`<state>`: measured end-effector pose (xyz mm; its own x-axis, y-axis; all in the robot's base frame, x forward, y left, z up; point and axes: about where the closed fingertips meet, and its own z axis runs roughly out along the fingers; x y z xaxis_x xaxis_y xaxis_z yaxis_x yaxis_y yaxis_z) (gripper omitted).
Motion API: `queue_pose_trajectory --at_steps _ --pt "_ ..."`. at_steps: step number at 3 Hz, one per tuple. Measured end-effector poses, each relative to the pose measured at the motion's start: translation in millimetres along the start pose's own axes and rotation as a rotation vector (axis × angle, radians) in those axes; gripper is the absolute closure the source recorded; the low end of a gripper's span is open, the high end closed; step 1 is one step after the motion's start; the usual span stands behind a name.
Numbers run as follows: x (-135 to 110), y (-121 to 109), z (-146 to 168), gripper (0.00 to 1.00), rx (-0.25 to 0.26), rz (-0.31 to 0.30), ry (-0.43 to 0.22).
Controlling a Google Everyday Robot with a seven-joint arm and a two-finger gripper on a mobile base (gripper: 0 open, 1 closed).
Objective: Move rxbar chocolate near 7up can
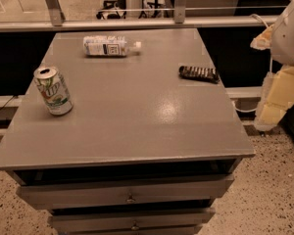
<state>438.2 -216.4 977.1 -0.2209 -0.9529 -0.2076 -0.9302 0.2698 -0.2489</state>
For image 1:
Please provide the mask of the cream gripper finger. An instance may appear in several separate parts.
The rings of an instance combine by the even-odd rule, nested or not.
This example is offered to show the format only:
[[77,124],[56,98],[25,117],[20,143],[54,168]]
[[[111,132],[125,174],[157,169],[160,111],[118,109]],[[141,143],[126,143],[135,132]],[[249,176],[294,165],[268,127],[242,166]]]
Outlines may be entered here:
[[261,34],[255,37],[250,47],[256,50],[266,50],[271,47],[271,36],[272,36],[273,24],[268,26]]
[[256,110],[254,126],[269,131],[277,126],[294,105],[294,67],[283,66],[264,79],[262,97]]

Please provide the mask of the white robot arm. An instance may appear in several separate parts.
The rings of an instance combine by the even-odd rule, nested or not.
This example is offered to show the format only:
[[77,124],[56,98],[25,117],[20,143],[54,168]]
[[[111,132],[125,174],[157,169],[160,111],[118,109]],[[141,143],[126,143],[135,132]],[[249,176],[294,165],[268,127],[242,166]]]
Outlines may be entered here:
[[273,25],[252,40],[250,47],[257,50],[269,49],[270,61],[282,64],[278,72],[269,68],[254,120],[257,130],[269,131],[294,106],[294,0]]

